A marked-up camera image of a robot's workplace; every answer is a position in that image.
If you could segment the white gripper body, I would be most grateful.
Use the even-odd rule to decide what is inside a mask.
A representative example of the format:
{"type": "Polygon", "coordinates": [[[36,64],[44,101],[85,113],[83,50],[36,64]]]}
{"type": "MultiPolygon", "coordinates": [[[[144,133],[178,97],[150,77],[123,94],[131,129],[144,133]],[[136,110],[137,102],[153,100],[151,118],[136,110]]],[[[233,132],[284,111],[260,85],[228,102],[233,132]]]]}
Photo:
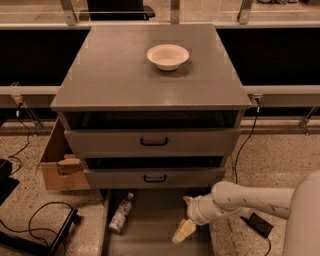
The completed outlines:
{"type": "Polygon", "coordinates": [[[220,208],[210,194],[192,198],[192,202],[187,204],[187,216],[196,225],[203,226],[219,216],[220,208]]]}

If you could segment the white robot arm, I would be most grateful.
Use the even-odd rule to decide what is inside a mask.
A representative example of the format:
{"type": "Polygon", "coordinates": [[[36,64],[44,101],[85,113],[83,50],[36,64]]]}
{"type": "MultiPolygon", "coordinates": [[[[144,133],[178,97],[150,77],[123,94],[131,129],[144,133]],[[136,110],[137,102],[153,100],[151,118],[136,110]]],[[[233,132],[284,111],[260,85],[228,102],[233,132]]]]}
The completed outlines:
{"type": "Polygon", "coordinates": [[[320,256],[320,171],[308,174],[294,188],[245,187],[221,181],[209,194],[184,200],[187,217],[173,235],[175,244],[198,226],[250,208],[287,221],[283,256],[320,256]]]}

